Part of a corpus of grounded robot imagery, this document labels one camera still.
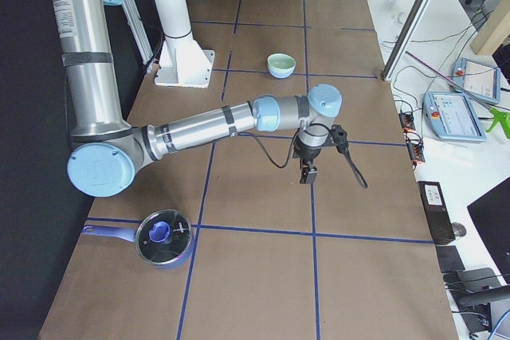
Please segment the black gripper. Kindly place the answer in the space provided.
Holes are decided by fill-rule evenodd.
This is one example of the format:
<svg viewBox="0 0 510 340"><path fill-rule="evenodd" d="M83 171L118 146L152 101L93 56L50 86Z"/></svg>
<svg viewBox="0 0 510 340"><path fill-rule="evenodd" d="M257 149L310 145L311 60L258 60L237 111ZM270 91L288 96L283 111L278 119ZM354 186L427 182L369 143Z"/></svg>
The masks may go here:
<svg viewBox="0 0 510 340"><path fill-rule="evenodd" d="M297 156L300 159L300 184L313 184L316 180L318 170L314 166L314 160L319 156L323 145L310 146L301 139L297 139Z"/></svg>

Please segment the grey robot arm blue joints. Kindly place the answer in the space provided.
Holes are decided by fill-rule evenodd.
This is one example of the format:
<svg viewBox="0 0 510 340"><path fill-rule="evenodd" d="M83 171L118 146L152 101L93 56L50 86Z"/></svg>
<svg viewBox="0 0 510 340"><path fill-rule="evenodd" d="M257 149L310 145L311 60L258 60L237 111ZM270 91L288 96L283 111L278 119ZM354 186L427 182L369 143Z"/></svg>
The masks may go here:
<svg viewBox="0 0 510 340"><path fill-rule="evenodd" d="M123 118L104 8L124 0L52 0L76 127L67 172L87 195L110 197L139 170L167 154L255 129L293 129L310 146L327 146L342 103L340 91L319 84L304 96L270 95L160 126L133 127Z"/></svg>

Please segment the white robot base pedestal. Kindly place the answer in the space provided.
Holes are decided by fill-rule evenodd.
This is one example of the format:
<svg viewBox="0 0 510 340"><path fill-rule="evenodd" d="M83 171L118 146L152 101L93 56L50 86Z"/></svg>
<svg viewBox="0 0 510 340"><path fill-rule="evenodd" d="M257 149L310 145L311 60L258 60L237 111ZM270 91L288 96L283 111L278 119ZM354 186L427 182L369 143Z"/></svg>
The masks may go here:
<svg viewBox="0 0 510 340"><path fill-rule="evenodd" d="M164 43L155 83L166 87L207 88L215 52L194 39L186 0L154 0Z"/></svg>

